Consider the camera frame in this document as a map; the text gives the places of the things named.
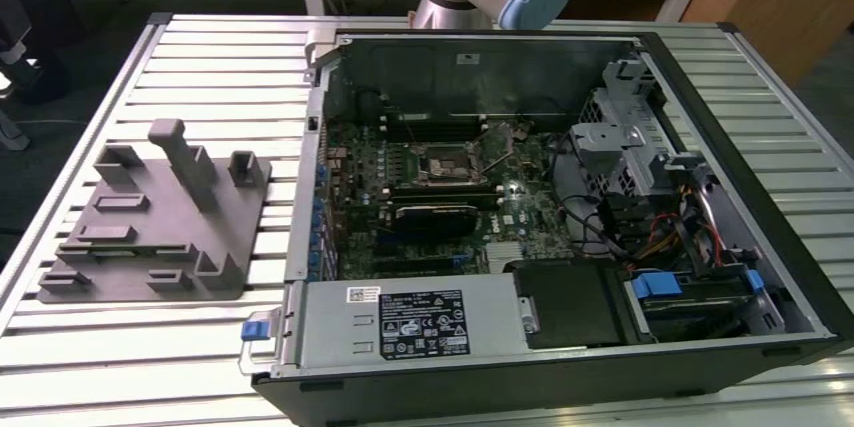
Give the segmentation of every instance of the red cable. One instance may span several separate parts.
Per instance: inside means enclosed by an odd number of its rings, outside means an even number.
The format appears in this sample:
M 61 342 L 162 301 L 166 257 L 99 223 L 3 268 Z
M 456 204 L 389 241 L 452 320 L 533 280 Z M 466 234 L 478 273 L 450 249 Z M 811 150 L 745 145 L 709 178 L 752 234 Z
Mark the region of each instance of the red cable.
M 653 219 L 653 225 L 650 225 L 650 238 L 646 241 L 648 244 L 653 243 L 653 239 L 656 238 L 656 226 L 658 225 L 658 222 L 670 217 L 677 217 L 677 214 L 662 214 Z
M 712 234 L 712 241 L 716 244 L 716 266 L 721 267 L 721 265 L 724 265 L 724 261 L 721 259 L 721 244 L 724 243 L 724 240 L 721 239 L 721 234 L 718 234 L 718 230 L 712 227 L 709 224 L 701 224 L 706 230 L 709 230 L 709 233 Z

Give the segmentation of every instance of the black label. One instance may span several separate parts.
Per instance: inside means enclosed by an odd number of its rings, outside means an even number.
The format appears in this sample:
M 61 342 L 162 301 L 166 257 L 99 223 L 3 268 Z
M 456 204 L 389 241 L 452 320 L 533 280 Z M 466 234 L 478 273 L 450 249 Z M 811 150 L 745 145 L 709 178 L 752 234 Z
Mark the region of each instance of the black label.
M 379 338 L 386 360 L 469 354 L 464 292 L 381 295 Z

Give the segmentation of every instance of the metal workbench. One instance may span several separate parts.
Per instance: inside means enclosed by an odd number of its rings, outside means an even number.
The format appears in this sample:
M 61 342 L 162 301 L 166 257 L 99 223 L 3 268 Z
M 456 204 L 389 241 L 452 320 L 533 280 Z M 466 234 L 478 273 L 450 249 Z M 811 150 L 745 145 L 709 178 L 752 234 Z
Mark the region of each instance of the metal workbench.
M 290 425 L 238 368 L 241 323 L 282 301 L 291 201 L 309 86 L 307 31 L 402 28 L 404 19 L 177 15 L 146 27 L 81 144 L 0 276 L 0 423 Z M 620 22 L 553 28 L 638 30 Z M 658 31 L 843 296 L 854 302 L 854 165 L 744 42 L 712 24 Z M 211 157 L 251 149 L 274 183 L 247 290 L 235 301 L 42 304 L 38 280 L 94 190 L 105 143 L 143 157 L 149 122 L 179 117 Z M 678 119 L 686 145 L 694 144 Z M 273 345 L 254 351 L 258 358 Z M 413 425 L 851 425 L 854 359 L 772 371 L 718 394 L 538 410 Z

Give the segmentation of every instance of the barcode sticker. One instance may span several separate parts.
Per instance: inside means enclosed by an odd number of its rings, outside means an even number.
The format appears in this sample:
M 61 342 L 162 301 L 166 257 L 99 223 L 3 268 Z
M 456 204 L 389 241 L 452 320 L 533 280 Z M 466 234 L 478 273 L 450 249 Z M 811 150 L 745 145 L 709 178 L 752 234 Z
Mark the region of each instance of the barcode sticker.
M 379 286 L 347 287 L 347 303 L 379 301 Z

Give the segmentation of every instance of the gray mount block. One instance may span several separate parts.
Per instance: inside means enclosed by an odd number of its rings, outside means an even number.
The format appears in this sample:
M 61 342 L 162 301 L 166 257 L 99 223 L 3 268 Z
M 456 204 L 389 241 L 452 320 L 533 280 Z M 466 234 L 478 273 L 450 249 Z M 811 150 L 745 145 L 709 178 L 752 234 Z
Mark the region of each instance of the gray mount block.
M 185 123 L 159 119 L 149 139 L 169 160 L 105 148 L 102 181 L 41 281 L 46 303 L 229 300 L 245 289 L 270 161 L 211 159 Z

